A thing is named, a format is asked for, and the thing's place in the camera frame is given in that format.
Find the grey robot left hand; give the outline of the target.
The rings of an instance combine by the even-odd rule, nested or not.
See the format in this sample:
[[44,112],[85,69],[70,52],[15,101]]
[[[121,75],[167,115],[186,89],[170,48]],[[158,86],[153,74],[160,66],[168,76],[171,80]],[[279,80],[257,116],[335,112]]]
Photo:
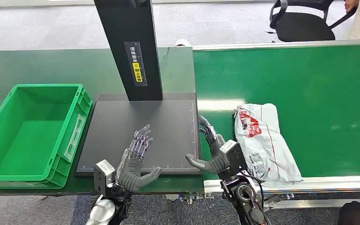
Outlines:
[[155,181],[161,174],[161,167],[155,167],[148,174],[141,175],[144,156],[153,142],[150,125],[135,131],[130,145],[124,150],[115,175],[115,184],[129,192],[136,193]]

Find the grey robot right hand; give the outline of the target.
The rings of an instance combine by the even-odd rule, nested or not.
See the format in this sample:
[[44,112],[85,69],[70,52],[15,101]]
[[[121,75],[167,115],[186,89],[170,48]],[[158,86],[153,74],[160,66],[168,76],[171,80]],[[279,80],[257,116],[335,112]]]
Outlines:
[[199,132],[204,135],[210,148],[211,159],[205,161],[197,159],[191,154],[186,154],[185,158],[192,166],[201,169],[204,172],[220,174],[229,167],[229,161],[226,154],[220,149],[225,144],[225,140],[203,116],[198,116],[198,122],[200,125]]

